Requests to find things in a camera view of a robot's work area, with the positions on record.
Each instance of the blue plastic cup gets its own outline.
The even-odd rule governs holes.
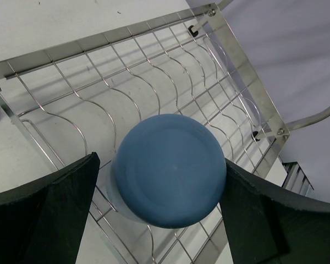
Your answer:
[[[161,114],[124,138],[107,175],[107,194],[129,219],[182,228],[215,208],[225,182],[226,162],[213,134],[189,117]]]

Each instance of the stainless steel dish rack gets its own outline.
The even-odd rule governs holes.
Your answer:
[[[229,2],[0,62],[0,105],[52,170],[99,154],[90,215],[125,263],[214,263],[226,244],[219,207],[181,230],[135,223],[113,209],[107,167],[135,124],[161,113],[190,116],[228,159],[261,177],[289,136],[221,14]]]

